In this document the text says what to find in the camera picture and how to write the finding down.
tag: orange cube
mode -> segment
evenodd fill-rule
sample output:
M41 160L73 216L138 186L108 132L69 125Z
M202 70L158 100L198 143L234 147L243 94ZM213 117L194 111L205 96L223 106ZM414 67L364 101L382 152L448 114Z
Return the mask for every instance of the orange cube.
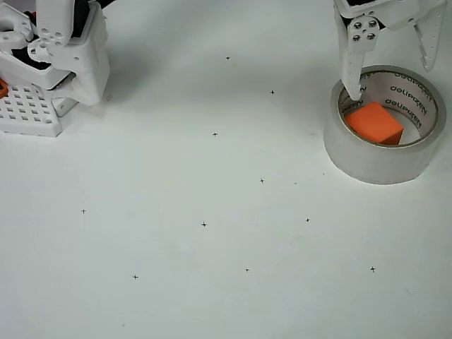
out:
M8 96L8 84L0 79L0 99Z
M348 126L362 138L384 145L398 145L403 126L378 102L345 116Z

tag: tape roll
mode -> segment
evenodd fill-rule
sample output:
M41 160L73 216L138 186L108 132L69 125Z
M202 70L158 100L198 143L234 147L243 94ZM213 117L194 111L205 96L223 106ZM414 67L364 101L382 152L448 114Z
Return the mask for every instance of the tape roll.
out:
M428 166L446 124L446 106L438 90L425 78L394 66L370 66L361 76L362 96L350 99L342 82L331 96L331 115L323 136L333 163L346 174L371 184L397 184L418 177ZM381 145L357 135L344 117L379 102L405 115L420 138L404 145Z

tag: orange foam block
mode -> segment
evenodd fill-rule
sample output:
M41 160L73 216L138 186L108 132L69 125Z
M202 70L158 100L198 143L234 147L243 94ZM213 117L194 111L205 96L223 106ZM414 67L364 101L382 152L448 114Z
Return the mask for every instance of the orange foam block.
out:
M362 138L384 145L398 145L403 126L378 102L345 116L348 126Z

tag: white perforated plate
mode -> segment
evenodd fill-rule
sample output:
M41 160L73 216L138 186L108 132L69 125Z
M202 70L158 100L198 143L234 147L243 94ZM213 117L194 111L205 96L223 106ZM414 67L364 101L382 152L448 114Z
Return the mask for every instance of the white perforated plate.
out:
M8 86L7 97L0 99L0 131L58 136L61 125L51 100L28 86Z

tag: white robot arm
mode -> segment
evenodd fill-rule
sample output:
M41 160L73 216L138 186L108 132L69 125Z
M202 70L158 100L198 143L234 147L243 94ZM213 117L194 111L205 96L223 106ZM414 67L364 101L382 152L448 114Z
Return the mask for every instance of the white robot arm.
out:
M95 105L109 76L101 5L88 0L36 0L36 16L0 1L0 77L30 83L48 98Z
M334 0L341 78L350 97L361 97L364 56L375 48L380 30L412 25L419 37L421 61L430 71L436 60L446 0Z

